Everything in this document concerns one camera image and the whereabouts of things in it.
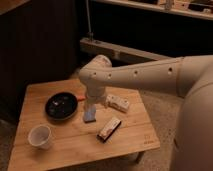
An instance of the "chocolate bar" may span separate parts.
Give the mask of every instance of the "chocolate bar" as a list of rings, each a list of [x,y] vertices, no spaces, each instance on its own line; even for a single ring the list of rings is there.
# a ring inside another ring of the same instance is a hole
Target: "chocolate bar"
[[[97,138],[102,142],[106,142],[120,124],[121,120],[114,116],[98,133]]]

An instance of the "paper cup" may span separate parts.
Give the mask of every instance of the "paper cup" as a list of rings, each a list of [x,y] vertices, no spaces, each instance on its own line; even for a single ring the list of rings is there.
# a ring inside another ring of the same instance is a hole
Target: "paper cup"
[[[28,134],[29,143],[37,148],[49,149],[52,145],[51,130],[47,125],[38,125]]]

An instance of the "wooden table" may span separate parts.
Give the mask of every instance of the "wooden table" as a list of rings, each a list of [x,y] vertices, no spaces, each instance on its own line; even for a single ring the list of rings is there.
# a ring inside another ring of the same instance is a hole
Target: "wooden table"
[[[129,100],[131,105],[126,114],[98,104],[97,121],[85,124],[82,120],[82,101],[78,103],[76,115],[67,121],[52,122],[45,116],[44,106],[52,95],[59,92],[81,95],[84,91],[85,87],[78,79],[28,86],[8,170],[50,170],[160,146],[140,94],[136,90],[107,88],[107,92]],[[96,135],[112,116],[120,118],[122,124],[106,143],[101,143]],[[27,141],[30,129],[38,124],[47,124],[52,130],[53,146],[49,150],[36,149]]]

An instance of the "black plate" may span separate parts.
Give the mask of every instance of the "black plate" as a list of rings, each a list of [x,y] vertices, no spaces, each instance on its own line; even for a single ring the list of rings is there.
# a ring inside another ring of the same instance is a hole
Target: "black plate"
[[[52,96],[46,103],[47,115],[54,120],[68,119],[75,114],[78,106],[76,97],[67,92]]]

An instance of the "tiled floor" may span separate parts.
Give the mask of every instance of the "tiled floor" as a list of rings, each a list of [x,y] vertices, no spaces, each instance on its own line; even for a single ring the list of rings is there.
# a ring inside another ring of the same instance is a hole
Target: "tiled floor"
[[[182,99],[152,92],[142,92],[142,99],[161,142],[161,148],[145,153],[140,164],[134,164],[136,154],[73,166],[72,171],[167,171],[172,151],[176,118]],[[15,136],[15,126],[0,122],[0,171],[6,171]]]

